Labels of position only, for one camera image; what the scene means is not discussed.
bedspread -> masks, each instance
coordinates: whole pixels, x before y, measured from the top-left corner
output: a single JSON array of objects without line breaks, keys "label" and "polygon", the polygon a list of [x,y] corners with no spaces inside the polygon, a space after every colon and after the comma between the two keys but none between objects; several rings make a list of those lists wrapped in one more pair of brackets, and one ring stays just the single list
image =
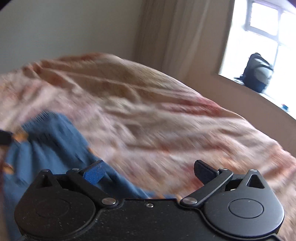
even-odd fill
[{"label": "bedspread", "polygon": [[[16,132],[44,109],[65,114],[98,156],[160,197],[202,186],[193,173],[197,159],[238,174],[258,169],[285,209],[280,236],[296,240],[295,158],[174,78],[100,53],[43,60],[0,76],[0,129]],[[3,162],[4,149],[0,155]]]}]

window frame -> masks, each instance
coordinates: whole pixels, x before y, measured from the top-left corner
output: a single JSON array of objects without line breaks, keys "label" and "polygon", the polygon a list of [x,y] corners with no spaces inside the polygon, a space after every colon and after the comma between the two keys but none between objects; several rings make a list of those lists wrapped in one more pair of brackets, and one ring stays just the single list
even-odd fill
[{"label": "window frame", "polygon": [[[252,12],[252,4],[253,3],[258,3],[258,4],[261,4],[261,5],[276,9],[278,11],[278,29],[277,29],[276,35],[272,35],[272,34],[267,33],[267,32],[265,32],[265,31],[263,31],[261,29],[258,29],[258,28],[255,28],[255,27],[251,26],[251,12]],[[267,38],[272,39],[275,42],[277,42],[276,55],[274,57],[274,62],[271,63],[271,64],[273,64],[273,66],[275,66],[275,64],[276,64],[276,58],[277,58],[277,55],[278,55],[279,46],[284,45],[283,43],[281,43],[279,41],[279,26],[280,26],[280,21],[281,21],[281,15],[283,14],[284,11],[288,12],[287,10],[281,8],[280,6],[271,4],[271,3],[263,1],[263,0],[248,0],[248,2],[247,2],[247,15],[246,15],[246,21],[245,21],[244,29],[245,29],[245,31],[250,31],[250,32],[256,33],[258,35],[267,37]]]}]

window sill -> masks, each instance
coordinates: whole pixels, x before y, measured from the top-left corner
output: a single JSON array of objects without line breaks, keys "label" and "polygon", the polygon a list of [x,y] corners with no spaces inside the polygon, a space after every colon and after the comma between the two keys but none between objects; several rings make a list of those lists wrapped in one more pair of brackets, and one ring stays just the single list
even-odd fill
[{"label": "window sill", "polygon": [[[227,78],[228,80],[231,80],[235,83],[237,83],[238,85],[242,85],[244,86],[244,84],[240,81],[240,80],[236,80],[236,79],[229,79]],[[273,103],[274,105],[276,105],[278,108],[280,108],[283,112],[287,113],[288,115],[290,115],[293,119],[296,120],[296,112],[294,111],[285,111],[283,108],[282,108],[282,103],[280,103],[279,101],[276,101],[275,99],[269,97],[268,95],[264,94],[264,93],[257,93],[258,95],[262,96],[263,98],[267,99],[269,102]]]}]

blue object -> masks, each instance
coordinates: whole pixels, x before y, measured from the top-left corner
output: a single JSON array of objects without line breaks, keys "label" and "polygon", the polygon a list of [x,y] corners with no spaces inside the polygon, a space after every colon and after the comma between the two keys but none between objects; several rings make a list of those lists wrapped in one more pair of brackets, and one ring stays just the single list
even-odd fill
[{"label": "blue object", "polygon": [[288,111],[289,108],[285,104],[282,104],[282,109]]},{"label": "blue object", "polygon": [[[4,213],[11,241],[21,236],[14,221],[14,209],[40,170],[64,174],[73,167],[84,169],[100,160],[62,114],[43,112],[22,128],[28,134],[27,140],[20,143],[14,140],[6,155],[6,163],[13,168],[14,174],[4,173]],[[90,167],[84,178],[119,200],[147,199],[154,195],[134,186],[103,161]]]}]

backpack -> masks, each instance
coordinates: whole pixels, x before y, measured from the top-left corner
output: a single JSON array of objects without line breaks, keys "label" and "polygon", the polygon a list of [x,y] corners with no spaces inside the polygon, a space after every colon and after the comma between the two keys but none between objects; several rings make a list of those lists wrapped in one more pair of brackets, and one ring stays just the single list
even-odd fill
[{"label": "backpack", "polygon": [[239,78],[246,87],[261,93],[268,86],[274,69],[259,53],[251,54],[243,75]]}]

